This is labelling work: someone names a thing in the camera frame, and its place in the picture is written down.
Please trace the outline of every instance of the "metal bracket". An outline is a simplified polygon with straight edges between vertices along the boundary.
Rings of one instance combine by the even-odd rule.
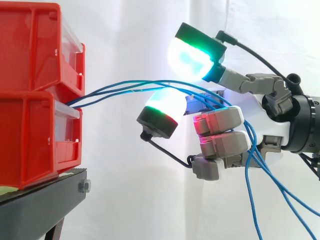
[[[266,153],[281,153],[281,136],[263,136],[261,144],[258,146],[258,150],[261,156],[266,160]]]
[[[260,152],[263,160],[266,160],[266,153],[280,153],[281,152],[281,136],[263,136],[261,144],[257,147]],[[246,165],[249,153],[244,152],[239,155],[229,156],[222,158],[224,162],[224,168],[235,168],[235,167],[244,167]],[[259,168],[259,165],[255,161],[251,161],[249,167]]]

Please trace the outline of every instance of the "black connector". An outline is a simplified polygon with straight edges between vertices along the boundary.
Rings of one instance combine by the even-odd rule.
[[[222,30],[218,32],[215,38],[220,40],[223,43],[227,42],[228,44],[231,44],[231,45],[236,45],[238,43],[238,39],[236,39],[235,37],[231,36],[229,33],[226,33]]]
[[[152,139],[152,137],[152,134],[147,133],[145,130],[143,130],[140,134],[140,138],[145,142],[149,142]]]

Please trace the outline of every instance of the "black cable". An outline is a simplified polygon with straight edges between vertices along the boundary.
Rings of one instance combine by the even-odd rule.
[[[305,155],[304,153],[300,153],[299,156],[309,160],[310,162],[316,162],[316,160],[314,160],[312,157]]]
[[[260,62],[262,62],[264,65],[266,65],[272,72],[274,72],[277,76],[281,77],[283,79],[283,81],[285,81],[287,84],[292,84],[292,85],[298,85],[299,84],[299,83],[295,83],[295,82],[290,81],[289,79],[287,79],[274,66],[272,66],[267,60],[265,60],[262,56],[260,56],[258,53],[253,51],[251,48],[243,45],[240,42],[237,42],[235,45],[240,47],[240,48],[242,48],[243,50],[245,50],[246,52],[248,52],[249,54],[251,54],[255,58],[257,58]]]
[[[194,157],[193,155],[190,155],[187,157],[187,162],[185,163],[184,161],[180,160],[179,158],[177,158],[175,155],[173,155],[171,152],[165,150],[163,147],[159,146],[158,144],[156,144],[154,141],[149,140],[148,141],[152,146],[154,146],[156,149],[160,150],[161,152],[163,152],[164,154],[167,154],[170,158],[174,159],[175,161],[177,161],[178,163],[180,163],[182,166],[188,168],[188,169],[192,169],[192,163],[191,160]]]
[[[306,158],[301,156],[301,154],[299,154],[299,156],[304,161],[304,163],[311,169],[311,171],[319,178],[317,171],[311,166],[310,162],[308,162]]]
[[[274,72],[277,76],[281,77],[283,81],[287,84],[289,90],[292,92],[292,94],[297,94],[297,95],[302,95],[303,91],[301,87],[299,86],[301,79],[298,75],[290,74],[291,76],[290,79],[288,77],[285,77],[282,75],[274,66],[272,66],[267,60],[265,60],[262,56],[260,56],[258,53],[253,51],[251,48],[247,47],[246,45],[243,45],[242,43],[238,42],[238,40],[233,37],[232,35],[228,34],[227,32],[224,31],[219,31],[218,34],[216,35],[217,39],[221,40],[223,43],[227,42],[231,45],[236,45],[239,48],[245,50],[255,58],[257,58],[260,62],[262,62],[264,65],[266,65],[272,72]]]

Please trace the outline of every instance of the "robotic hand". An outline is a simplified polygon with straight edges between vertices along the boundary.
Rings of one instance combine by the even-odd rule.
[[[227,49],[224,42],[243,48],[275,74],[255,73],[244,76],[224,67],[221,65]],[[244,119],[256,131],[257,149],[264,160],[268,152],[290,151],[299,154],[319,177],[320,98],[303,94],[298,75],[292,73],[284,77],[261,56],[223,31],[219,31],[216,38],[211,38],[186,23],[181,25],[170,48],[169,63],[177,70],[177,74],[188,78],[193,75],[194,78],[225,87],[224,90],[212,89],[212,92],[234,105],[221,108],[206,101],[218,108],[211,111],[207,104],[192,96],[186,97],[185,115],[202,113],[193,118],[202,153],[194,156],[191,161],[192,170],[199,179],[218,180],[221,162],[225,169],[245,166],[251,143],[248,134],[242,131]],[[220,101],[213,94],[202,94]],[[151,124],[146,127],[141,115],[138,122],[149,133],[153,132],[141,135],[145,141],[149,141],[152,136],[163,137],[161,133],[154,134],[159,131],[158,128],[150,131],[154,126]],[[304,153],[313,153],[313,158]],[[249,166],[259,167],[254,161]]]

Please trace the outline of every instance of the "black metal stand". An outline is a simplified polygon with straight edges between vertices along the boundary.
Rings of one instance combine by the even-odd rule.
[[[59,240],[64,217],[86,198],[86,169],[74,168],[26,190],[0,196],[0,240]]]

